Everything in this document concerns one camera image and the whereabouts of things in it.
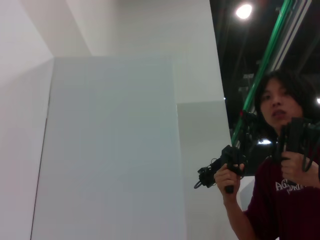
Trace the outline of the operator right hand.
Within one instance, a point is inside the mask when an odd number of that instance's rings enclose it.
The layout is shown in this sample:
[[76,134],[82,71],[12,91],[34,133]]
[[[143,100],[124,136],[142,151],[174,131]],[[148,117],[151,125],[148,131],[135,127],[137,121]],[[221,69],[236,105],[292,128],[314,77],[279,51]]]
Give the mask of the operator right hand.
[[[234,197],[239,190],[241,176],[228,169],[228,165],[225,163],[214,174],[214,180],[223,196]],[[233,192],[228,193],[226,190],[227,187],[233,187]]]

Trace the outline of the operator left hand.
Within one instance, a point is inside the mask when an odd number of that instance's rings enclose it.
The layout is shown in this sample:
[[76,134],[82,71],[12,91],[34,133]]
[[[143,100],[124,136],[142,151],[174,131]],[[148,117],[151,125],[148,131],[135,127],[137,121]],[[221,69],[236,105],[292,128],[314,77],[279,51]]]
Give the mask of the operator left hand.
[[299,185],[311,186],[318,179],[318,167],[316,164],[311,165],[308,171],[303,171],[304,156],[300,153],[284,151],[281,154],[282,177]]

